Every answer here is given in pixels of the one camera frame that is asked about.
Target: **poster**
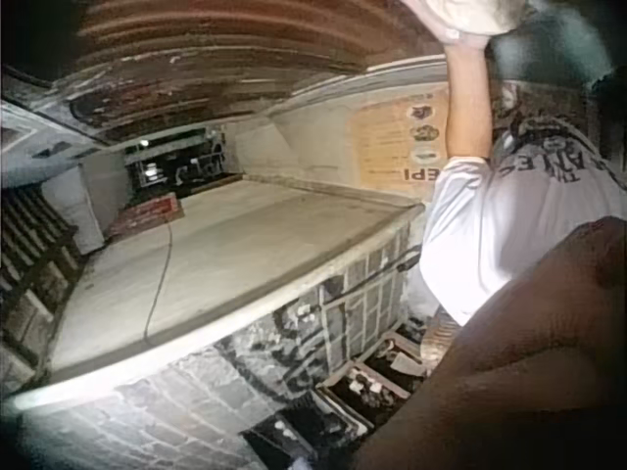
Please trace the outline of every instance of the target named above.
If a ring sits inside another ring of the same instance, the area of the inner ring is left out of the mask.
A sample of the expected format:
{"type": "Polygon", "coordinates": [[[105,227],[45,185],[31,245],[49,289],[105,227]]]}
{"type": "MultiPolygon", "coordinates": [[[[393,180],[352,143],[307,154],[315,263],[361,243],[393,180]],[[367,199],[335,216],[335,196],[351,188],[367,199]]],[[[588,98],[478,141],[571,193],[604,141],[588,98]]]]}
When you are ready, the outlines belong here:
{"type": "Polygon", "coordinates": [[[447,161],[448,86],[366,106],[350,120],[361,187],[430,201],[447,161]]]}

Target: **hand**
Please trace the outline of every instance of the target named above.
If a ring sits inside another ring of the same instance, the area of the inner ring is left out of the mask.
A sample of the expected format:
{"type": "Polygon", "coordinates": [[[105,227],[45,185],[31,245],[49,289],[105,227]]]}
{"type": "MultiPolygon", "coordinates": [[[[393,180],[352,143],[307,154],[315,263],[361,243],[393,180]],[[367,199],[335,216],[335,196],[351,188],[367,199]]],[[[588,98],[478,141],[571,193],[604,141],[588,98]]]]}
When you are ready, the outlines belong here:
{"type": "Polygon", "coordinates": [[[448,26],[438,17],[424,0],[401,0],[418,17],[424,26],[442,44],[448,46],[467,46],[472,49],[484,50],[490,42],[490,36],[470,34],[448,26]]]}

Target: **black wire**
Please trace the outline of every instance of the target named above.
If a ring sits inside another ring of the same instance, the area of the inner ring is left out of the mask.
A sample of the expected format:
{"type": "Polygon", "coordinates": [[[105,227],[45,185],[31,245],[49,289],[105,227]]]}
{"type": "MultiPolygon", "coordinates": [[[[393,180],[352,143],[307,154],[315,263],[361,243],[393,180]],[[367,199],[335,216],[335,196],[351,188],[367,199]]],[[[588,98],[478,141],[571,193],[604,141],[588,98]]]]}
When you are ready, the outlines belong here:
{"type": "Polygon", "coordinates": [[[155,345],[152,345],[150,341],[148,340],[148,326],[150,325],[150,320],[152,320],[153,318],[155,309],[157,309],[157,302],[159,301],[159,295],[161,294],[161,290],[164,287],[164,281],[166,280],[166,273],[168,272],[168,267],[169,267],[169,259],[171,258],[171,255],[172,255],[172,227],[169,225],[169,222],[167,220],[166,220],[166,227],[168,228],[168,233],[169,233],[168,254],[166,255],[166,262],[164,263],[164,270],[161,273],[159,286],[157,286],[157,293],[155,294],[153,305],[150,307],[148,318],[146,318],[146,326],[144,326],[144,342],[146,342],[146,344],[150,347],[153,347],[155,345]]]}

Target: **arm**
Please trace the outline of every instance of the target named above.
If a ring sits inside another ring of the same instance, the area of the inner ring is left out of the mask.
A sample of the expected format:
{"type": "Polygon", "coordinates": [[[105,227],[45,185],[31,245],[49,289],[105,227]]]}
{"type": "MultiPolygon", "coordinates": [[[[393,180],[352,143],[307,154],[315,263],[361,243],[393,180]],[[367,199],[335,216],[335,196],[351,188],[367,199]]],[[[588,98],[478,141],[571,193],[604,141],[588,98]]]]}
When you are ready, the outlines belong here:
{"type": "Polygon", "coordinates": [[[449,157],[488,159],[492,153],[492,106],[484,51],[450,44],[445,53],[450,83],[449,157]]]}

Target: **ceiling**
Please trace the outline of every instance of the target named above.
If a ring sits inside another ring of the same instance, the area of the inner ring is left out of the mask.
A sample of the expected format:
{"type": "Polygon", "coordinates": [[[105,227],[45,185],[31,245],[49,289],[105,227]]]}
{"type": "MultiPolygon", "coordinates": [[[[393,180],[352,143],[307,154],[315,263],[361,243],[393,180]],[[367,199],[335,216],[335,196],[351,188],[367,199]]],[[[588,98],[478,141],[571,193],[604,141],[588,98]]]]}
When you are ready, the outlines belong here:
{"type": "Polygon", "coordinates": [[[441,50],[398,0],[3,3],[3,33],[20,44],[3,51],[3,97],[105,144],[441,50]]]}

